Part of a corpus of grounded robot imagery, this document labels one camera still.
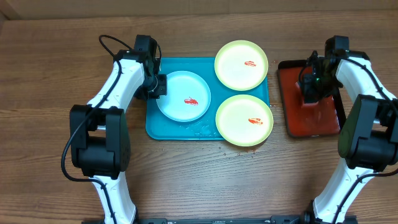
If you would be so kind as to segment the light blue round plate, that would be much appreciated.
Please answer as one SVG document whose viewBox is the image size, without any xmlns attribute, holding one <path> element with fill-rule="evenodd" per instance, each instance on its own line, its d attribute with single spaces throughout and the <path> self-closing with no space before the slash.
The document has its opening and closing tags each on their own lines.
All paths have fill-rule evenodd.
<svg viewBox="0 0 398 224">
<path fill-rule="evenodd" d="M 191 122 L 203 116 L 211 103 L 207 82 L 189 71 L 167 75 L 167 94 L 156 100 L 160 111 L 178 122 Z"/>
</svg>

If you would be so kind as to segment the yellow-green round plate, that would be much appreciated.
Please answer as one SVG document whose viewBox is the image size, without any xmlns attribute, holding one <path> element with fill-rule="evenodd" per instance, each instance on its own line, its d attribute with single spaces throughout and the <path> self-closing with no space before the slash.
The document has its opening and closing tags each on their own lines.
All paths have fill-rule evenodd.
<svg viewBox="0 0 398 224">
<path fill-rule="evenodd" d="M 269 61 L 257 44 L 234 40 L 219 49 L 215 57 L 215 73 L 226 87 L 236 91 L 251 90 L 266 78 Z"/>
<path fill-rule="evenodd" d="M 252 95 L 235 95 L 224 100 L 217 109 L 215 120 L 221 136 L 241 147 L 265 141 L 274 125 L 269 106 Z"/>
</svg>

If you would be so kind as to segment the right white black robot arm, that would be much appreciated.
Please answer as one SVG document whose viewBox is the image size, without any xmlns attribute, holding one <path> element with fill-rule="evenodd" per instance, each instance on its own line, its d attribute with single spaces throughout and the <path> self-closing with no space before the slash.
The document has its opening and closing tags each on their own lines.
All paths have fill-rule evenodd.
<svg viewBox="0 0 398 224">
<path fill-rule="evenodd" d="M 397 163 L 397 98 L 372 70 L 365 52 L 349 49 L 349 38 L 335 35 L 325 42 L 325 54 L 313 52 L 300 72 L 298 85 L 304 103 L 345 88 L 353 102 L 338 138 L 340 160 L 323 192 L 303 214 L 303 223 L 344 223 L 345 212 L 361 189 Z"/>
</svg>

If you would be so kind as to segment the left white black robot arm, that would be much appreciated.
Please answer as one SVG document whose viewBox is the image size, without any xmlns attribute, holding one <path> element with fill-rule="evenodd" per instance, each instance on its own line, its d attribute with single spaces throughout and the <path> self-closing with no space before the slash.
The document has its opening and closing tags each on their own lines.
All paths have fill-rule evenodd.
<svg viewBox="0 0 398 224">
<path fill-rule="evenodd" d="M 91 182 L 104 210 L 102 223 L 137 223 L 125 171 L 131 156 L 126 111 L 133 98 L 158 99 L 167 93 L 160 73 L 160 45 L 137 35 L 133 47 L 111 54 L 113 69 L 103 87 L 85 105 L 70 110 L 70 138 L 61 170 L 74 182 Z"/>
</svg>

